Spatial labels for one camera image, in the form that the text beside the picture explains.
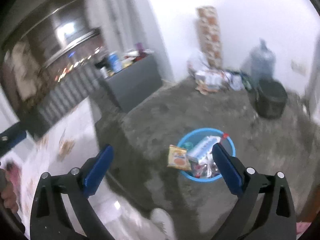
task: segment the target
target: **metal screw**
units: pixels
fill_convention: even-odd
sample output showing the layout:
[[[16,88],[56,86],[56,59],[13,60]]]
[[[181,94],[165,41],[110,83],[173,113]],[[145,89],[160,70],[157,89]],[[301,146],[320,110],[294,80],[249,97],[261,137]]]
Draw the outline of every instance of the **metal screw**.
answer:
[[[73,168],[72,170],[71,170],[71,174],[72,175],[77,175],[79,173],[79,169],[78,168]]]
[[[48,177],[49,173],[44,172],[41,174],[41,178],[45,179],[46,177]]]
[[[247,168],[247,173],[254,174],[255,172],[256,171],[254,170],[254,168],[251,168],[251,167]]]
[[[279,172],[277,173],[277,175],[278,175],[278,177],[281,178],[281,179],[284,178],[284,174],[283,174],[281,171],[279,171]]]

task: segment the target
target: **white curtain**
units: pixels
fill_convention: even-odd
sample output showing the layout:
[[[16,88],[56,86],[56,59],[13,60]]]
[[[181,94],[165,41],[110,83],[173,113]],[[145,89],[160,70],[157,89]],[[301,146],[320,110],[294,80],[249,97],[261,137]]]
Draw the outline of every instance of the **white curtain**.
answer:
[[[89,11],[93,11],[89,17],[99,22],[109,51],[122,53],[134,48],[138,42],[146,46],[142,27],[131,0],[91,0],[88,7]]]

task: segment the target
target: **blue can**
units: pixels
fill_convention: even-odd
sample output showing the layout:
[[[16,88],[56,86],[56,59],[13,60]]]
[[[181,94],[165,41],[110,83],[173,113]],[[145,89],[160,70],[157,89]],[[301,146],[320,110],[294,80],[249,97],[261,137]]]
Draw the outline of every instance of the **blue can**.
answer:
[[[114,73],[117,73],[122,69],[122,63],[115,52],[109,55],[109,62]]]

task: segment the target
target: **blue plastic basin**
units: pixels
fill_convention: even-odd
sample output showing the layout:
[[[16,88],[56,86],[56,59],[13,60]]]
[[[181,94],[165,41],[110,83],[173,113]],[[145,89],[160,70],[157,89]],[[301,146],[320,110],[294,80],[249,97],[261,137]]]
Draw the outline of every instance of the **blue plastic basin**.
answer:
[[[209,136],[209,135],[222,136],[223,132],[220,130],[214,129],[214,128],[200,128],[200,129],[194,130],[194,131],[188,133],[187,135],[185,135],[179,141],[177,146],[182,147],[186,142],[190,142],[194,146],[196,146],[198,142],[200,142],[204,137]],[[235,146],[234,146],[230,137],[228,137],[227,140],[223,140],[221,143],[230,155],[236,156],[236,149],[235,149]],[[185,176],[186,178],[191,179],[196,182],[212,182],[212,181],[215,181],[217,179],[222,178],[221,174],[219,174],[218,176],[215,176],[213,178],[210,178],[210,179],[197,179],[185,171],[181,171],[181,174],[183,176]]]

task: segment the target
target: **finger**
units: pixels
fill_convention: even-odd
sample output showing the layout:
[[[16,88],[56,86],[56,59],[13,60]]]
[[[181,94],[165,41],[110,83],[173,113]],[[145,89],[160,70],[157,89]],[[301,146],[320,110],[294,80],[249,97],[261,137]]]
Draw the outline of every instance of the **finger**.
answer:
[[[10,198],[12,195],[14,195],[13,185],[11,182],[8,182],[5,189],[1,192],[1,198],[7,199],[7,198]]]
[[[11,208],[11,212],[15,214],[18,212],[18,210],[19,210],[19,206],[17,203],[15,203],[14,206]]]
[[[5,178],[7,181],[10,181],[10,174],[8,171],[5,171]]]
[[[15,198],[8,198],[4,201],[3,205],[5,208],[13,208],[16,204],[16,199]]]

